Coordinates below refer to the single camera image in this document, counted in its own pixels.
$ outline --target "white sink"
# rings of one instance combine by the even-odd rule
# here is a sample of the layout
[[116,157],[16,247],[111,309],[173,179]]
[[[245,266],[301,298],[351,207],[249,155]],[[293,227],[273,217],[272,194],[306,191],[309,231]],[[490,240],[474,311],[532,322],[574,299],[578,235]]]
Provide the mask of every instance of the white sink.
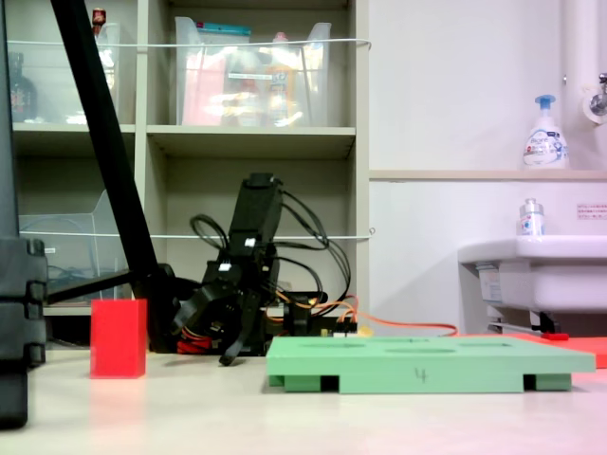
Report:
[[607,236],[520,236],[459,250],[479,269],[483,299],[530,311],[607,312]]

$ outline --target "white table surface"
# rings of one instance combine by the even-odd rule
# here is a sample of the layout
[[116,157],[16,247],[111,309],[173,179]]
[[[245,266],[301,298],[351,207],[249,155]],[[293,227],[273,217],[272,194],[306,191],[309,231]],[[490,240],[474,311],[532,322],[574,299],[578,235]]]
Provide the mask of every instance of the white table surface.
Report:
[[49,352],[0,454],[607,454],[605,370],[572,392],[339,395],[269,390],[262,358],[149,355],[135,380],[88,368],[86,351]]

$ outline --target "white pump bottle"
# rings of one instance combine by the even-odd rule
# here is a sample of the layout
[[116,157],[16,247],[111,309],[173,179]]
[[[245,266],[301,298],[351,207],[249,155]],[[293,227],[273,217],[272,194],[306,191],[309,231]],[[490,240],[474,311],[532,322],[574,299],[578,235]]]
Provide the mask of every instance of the white pump bottle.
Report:
[[523,169],[569,169],[567,142],[554,119],[550,116],[550,104],[556,100],[552,95],[535,99],[542,114],[536,121],[527,140],[523,154]]

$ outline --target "box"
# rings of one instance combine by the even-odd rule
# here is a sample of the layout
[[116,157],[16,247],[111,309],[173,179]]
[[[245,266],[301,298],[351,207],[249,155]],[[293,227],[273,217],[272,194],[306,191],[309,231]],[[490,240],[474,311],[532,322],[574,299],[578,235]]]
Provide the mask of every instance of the box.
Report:
[[[45,243],[49,292],[127,268],[105,191],[91,213],[20,215],[19,228],[22,236]],[[77,298],[71,303],[90,304],[93,299],[127,297],[130,297],[130,290],[124,285]]]
[[[134,47],[117,47],[132,43],[120,24],[106,24],[97,44],[105,77],[120,123],[135,122],[135,73],[137,51]],[[86,118],[71,67],[62,45],[9,43],[10,56],[21,55],[21,75],[11,66],[11,102],[13,121],[26,123],[86,124]],[[32,98],[26,113],[15,112],[23,94],[12,87],[21,83]]]
[[[328,126],[328,43],[204,47],[189,18],[175,18],[176,122],[231,127]],[[330,24],[309,40],[329,38]]]

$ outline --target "green tray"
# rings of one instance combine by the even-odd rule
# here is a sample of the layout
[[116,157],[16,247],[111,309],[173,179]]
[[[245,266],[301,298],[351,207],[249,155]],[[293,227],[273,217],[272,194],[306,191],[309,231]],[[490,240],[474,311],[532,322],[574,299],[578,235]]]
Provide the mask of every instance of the green tray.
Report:
[[341,393],[569,391],[591,354],[504,337],[275,337],[271,387]]

